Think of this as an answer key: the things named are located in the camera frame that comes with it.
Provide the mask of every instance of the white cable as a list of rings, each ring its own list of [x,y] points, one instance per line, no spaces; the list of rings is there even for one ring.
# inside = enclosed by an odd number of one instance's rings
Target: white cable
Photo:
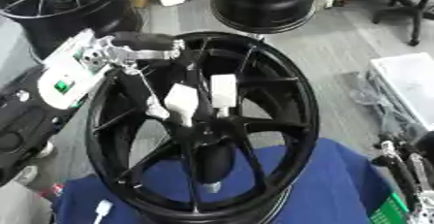
[[[107,200],[102,200],[95,212],[98,214],[97,217],[95,218],[95,221],[93,222],[93,224],[100,224],[101,221],[103,220],[103,218],[105,216],[107,216],[111,210],[111,207],[113,206],[113,204]]]

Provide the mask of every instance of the white sensor block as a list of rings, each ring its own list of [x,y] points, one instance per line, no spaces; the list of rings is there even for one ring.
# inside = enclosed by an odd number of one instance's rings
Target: white sensor block
[[[234,74],[211,76],[211,97],[213,108],[236,107],[236,76]]]
[[[175,83],[165,98],[169,111],[178,112],[185,126],[193,125],[193,115],[199,106],[198,90],[196,88]]]

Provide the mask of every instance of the screw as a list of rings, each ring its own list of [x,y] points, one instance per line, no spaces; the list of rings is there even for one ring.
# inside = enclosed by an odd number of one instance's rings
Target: screw
[[[16,93],[16,97],[21,102],[27,102],[30,99],[30,93],[21,89]]]

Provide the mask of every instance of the green object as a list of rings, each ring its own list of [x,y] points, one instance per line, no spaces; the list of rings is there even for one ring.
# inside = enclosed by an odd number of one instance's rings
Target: green object
[[[66,94],[68,90],[73,86],[73,83],[66,83],[62,80],[58,81],[57,84],[54,85],[54,88],[57,89],[62,94]]]
[[[76,61],[80,61],[80,59],[82,58],[82,56],[83,56],[83,49],[82,48],[80,48],[74,55],[73,55],[73,58],[76,60]]]
[[[407,224],[409,210],[402,200],[392,193],[370,217],[372,224]]]

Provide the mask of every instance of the green button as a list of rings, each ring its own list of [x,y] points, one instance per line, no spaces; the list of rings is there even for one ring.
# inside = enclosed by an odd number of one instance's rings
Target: green button
[[[59,91],[60,93],[65,94],[70,89],[70,85],[60,80],[57,82],[56,85],[54,85],[54,88],[57,89],[57,91]]]

